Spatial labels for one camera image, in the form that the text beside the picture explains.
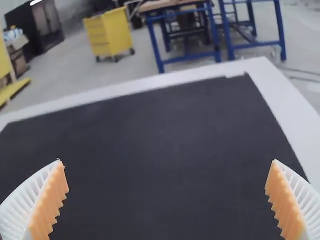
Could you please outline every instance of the caster wheel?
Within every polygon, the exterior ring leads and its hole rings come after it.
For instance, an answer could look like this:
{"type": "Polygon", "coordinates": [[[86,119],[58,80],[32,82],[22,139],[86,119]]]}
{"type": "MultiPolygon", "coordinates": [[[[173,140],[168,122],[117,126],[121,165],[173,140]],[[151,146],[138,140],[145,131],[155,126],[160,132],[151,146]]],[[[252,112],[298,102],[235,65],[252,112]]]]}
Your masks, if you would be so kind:
{"type": "Polygon", "coordinates": [[[131,55],[135,55],[135,54],[136,54],[136,50],[134,50],[133,48],[130,48],[129,51],[130,51],[130,54],[131,54],[131,55]]]}
{"type": "Polygon", "coordinates": [[[117,55],[114,56],[114,57],[113,57],[113,61],[114,61],[115,63],[119,62],[119,57],[118,57],[117,55]]]}

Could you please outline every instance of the gray floor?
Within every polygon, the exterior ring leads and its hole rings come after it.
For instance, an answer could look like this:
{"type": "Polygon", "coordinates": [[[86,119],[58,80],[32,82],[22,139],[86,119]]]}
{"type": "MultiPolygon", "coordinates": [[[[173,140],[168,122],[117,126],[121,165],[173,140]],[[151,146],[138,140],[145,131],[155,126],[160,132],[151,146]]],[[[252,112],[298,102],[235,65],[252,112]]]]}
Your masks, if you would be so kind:
{"type": "MultiPolygon", "coordinates": [[[[267,56],[278,66],[320,72],[320,48],[317,47],[320,42],[320,13],[304,6],[292,6],[287,2],[282,2],[282,5],[287,61],[280,63],[278,50],[272,47],[244,50],[238,52],[237,56],[239,58],[267,56]]],[[[256,3],[254,9],[258,37],[260,39],[276,38],[278,32],[273,5],[256,3]]],[[[238,10],[240,17],[245,18],[247,14],[245,6],[240,5],[238,10]]],[[[156,32],[161,54],[165,57],[166,53],[158,28],[156,32]]],[[[124,55],[118,63],[109,61],[96,63],[86,33],[79,31],[30,63],[31,70],[24,77],[31,77],[32,83],[2,109],[0,114],[90,89],[158,74],[147,29],[133,31],[132,38],[136,55],[124,55]]],[[[165,69],[170,72],[213,63],[214,58],[210,57],[168,65],[165,69]]],[[[285,74],[315,81],[291,80],[320,113],[320,76],[315,77],[296,71],[286,71],[285,74]]]]}

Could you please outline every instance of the wooden tabletop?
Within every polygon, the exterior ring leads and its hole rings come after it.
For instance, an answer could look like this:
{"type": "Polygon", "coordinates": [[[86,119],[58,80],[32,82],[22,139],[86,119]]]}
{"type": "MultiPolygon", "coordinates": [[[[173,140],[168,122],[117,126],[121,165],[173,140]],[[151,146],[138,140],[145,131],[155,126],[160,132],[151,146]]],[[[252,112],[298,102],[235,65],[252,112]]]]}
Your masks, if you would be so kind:
{"type": "Polygon", "coordinates": [[[147,1],[139,7],[139,12],[149,12],[152,10],[162,9],[170,6],[179,6],[187,3],[203,2],[204,0],[157,0],[147,1]]]}

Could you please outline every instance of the yellow drawer cabinet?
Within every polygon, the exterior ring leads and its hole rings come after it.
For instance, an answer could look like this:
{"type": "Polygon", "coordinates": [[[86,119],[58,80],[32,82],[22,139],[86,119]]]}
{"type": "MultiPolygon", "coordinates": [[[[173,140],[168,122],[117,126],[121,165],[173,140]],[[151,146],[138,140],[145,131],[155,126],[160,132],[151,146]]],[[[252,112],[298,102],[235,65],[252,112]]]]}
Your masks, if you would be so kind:
{"type": "Polygon", "coordinates": [[[118,55],[125,51],[135,54],[125,6],[85,18],[83,22],[97,62],[100,57],[112,57],[118,62],[118,55]]]}

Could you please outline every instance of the yellow shelf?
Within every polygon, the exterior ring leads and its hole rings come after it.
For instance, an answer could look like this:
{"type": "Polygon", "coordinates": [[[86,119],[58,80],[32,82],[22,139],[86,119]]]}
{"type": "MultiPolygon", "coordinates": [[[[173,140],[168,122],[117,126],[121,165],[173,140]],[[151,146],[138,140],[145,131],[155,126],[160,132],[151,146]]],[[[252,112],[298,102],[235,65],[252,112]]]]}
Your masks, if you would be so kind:
{"type": "Polygon", "coordinates": [[[0,89],[0,106],[5,104],[13,95],[15,95],[20,89],[31,82],[30,78],[25,78],[23,80],[16,81],[14,83],[5,86],[0,89]]]}

